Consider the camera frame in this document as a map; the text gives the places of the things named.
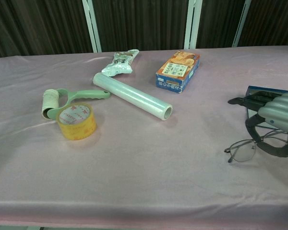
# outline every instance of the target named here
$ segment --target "packing tape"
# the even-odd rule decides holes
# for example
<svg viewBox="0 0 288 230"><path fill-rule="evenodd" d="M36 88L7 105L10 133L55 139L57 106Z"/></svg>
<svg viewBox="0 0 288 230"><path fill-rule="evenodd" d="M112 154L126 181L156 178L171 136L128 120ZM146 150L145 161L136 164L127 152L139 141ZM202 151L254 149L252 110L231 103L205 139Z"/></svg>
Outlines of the packing tape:
<svg viewBox="0 0 288 230"><path fill-rule="evenodd" d="M72 103L60 109L56 117L63 135L70 140L81 140L96 129L93 109L86 103Z"/></svg>

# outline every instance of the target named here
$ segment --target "snack package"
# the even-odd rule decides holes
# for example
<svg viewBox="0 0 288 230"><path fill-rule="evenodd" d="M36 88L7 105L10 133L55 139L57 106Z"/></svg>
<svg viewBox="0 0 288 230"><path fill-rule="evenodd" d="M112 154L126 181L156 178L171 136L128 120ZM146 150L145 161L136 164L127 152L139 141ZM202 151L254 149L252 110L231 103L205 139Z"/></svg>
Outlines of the snack package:
<svg viewBox="0 0 288 230"><path fill-rule="evenodd" d="M156 73L156 86L181 93L200 64L200 55L177 51Z"/></svg>
<svg viewBox="0 0 288 230"><path fill-rule="evenodd" d="M138 49L131 49L126 52L115 52L114 59L101 72L109 77L120 73L132 73L131 63L139 53Z"/></svg>

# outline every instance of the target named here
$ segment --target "dark curtain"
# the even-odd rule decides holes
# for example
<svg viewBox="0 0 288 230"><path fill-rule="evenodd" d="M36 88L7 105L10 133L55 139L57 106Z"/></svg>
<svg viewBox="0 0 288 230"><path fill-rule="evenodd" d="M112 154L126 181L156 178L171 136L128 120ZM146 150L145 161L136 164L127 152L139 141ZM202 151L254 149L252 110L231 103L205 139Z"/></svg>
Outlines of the dark curtain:
<svg viewBox="0 0 288 230"><path fill-rule="evenodd" d="M182 49L188 0L94 0L102 51Z"/></svg>
<svg viewBox="0 0 288 230"><path fill-rule="evenodd" d="M81 0L0 0L0 57L92 52Z"/></svg>
<svg viewBox="0 0 288 230"><path fill-rule="evenodd" d="M196 48L231 47L244 0L203 0Z"/></svg>
<svg viewBox="0 0 288 230"><path fill-rule="evenodd" d="M288 45L288 0L253 0L239 46Z"/></svg>

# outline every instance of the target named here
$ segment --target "blue box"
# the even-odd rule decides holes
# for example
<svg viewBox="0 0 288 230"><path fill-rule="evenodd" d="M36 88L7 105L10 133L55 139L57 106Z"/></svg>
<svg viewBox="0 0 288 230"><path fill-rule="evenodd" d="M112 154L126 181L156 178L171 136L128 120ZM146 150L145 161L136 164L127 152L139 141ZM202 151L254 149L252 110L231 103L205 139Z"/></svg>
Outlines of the blue box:
<svg viewBox="0 0 288 230"><path fill-rule="evenodd" d="M200 55L177 51L156 73L156 86L181 93L195 74Z"/></svg>

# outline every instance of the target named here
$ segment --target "eyeglasses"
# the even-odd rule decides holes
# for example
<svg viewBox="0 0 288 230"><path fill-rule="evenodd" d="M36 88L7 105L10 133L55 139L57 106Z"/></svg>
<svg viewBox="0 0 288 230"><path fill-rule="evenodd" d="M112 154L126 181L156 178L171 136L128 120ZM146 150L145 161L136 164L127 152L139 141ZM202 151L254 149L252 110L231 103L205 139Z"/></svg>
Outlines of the eyeglasses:
<svg viewBox="0 0 288 230"><path fill-rule="evenodd" d="M288 133L280 129L276 129L261 136L261 139L263 142L273 147L281 148L288 143ZM224 152L230 153L231 155L228 163L231 163L232 160L238 162L249 161L256 153L256 142L254 139L240 140L232 144L229 148L225 149Z"/></svg>

